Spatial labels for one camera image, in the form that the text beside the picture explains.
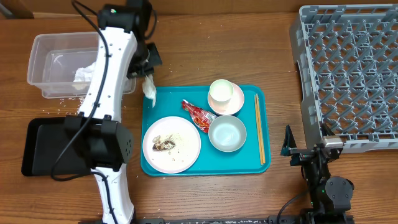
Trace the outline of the red snack wrapper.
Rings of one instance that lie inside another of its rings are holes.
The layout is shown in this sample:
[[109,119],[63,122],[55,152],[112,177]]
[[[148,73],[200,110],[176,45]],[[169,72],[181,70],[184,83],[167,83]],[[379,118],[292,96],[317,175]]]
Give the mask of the red snack wrapper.
[[211,123],[217,116],[207,110],[199,108],[187,100],[182,100],[182,108],[189,112],[193,123],[204,133],[208,134]]

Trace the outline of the large pink plate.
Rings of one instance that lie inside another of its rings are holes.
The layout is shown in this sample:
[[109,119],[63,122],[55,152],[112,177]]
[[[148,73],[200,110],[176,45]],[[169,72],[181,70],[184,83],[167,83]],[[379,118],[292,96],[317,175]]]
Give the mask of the large pink plate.
[[184,118],[161,118],[146,131],[142,151],[146,162],[156,171],[178,174],[189,169],[198,159],[200,133]]

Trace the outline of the grey green bowl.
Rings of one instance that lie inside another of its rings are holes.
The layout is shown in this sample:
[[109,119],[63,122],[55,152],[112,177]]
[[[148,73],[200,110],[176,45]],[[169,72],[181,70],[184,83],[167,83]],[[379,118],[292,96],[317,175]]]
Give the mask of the grey green bowl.
[[247,131],[244,123],[239,118],[223,115],[217,117],[210,124],[208,137],[217,150],[234,152],[244,145]]

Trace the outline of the food scraps and rice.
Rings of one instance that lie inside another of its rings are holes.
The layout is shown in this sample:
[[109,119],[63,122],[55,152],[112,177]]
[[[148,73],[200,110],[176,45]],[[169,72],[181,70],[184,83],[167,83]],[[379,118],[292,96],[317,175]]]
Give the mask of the food scraps and rice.
[[152,152],[162,159],[176,161],[185,154],[185,140],[179,133],[162,134],[152,140]]

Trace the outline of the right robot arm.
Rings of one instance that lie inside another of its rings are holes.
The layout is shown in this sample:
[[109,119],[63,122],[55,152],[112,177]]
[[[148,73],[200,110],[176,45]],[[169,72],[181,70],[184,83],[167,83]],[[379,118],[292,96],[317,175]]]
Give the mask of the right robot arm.
[[[326,135],[312,148],[298,149],[290,126],[285,128],[281,155],[290,157],[291,166],[299,166],[308,189],[290,199],[278,212],[276,223],[342,223],[354,224],[347,216],[351,209],[354,184],[352,181],[330,174],[328,163],[337,160],[343,150],[343,141],[327,125]],[[283,217],[283,211],[297,199],[309,195],[311,208],[304,208],[296,217]]]

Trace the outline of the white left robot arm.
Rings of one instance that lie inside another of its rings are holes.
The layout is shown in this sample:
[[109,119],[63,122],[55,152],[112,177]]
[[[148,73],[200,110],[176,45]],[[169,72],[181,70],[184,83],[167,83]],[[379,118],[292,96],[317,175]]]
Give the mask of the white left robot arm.
[[103,205],[102,223],[134,221],[127,181],[134,140],[121,124],[121,106],[127,78],[150,75],[162,63],[155,45],[146,43],[149,21],[155,15],[149,1],[104,5],[93,25],[99,42],[88,93],[78,115],[65,117],[69,142],[62,152],[73,149],[95,177]]

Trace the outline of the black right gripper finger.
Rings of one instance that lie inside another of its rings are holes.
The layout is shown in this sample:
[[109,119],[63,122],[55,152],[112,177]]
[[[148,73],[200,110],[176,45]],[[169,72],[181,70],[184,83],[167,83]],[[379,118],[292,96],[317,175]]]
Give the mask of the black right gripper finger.
[[334,136],[335,133],[328,127],[326,123],[322,123],[320,125],[320,130],[322,132],[322,136]]
[[289,125],[285,127],[285,138],[284,143],[281,149],[281,156],[291,156],[291,151],[297,150],[297,145],[295,143],[294,136],[292,134],[292,130]]

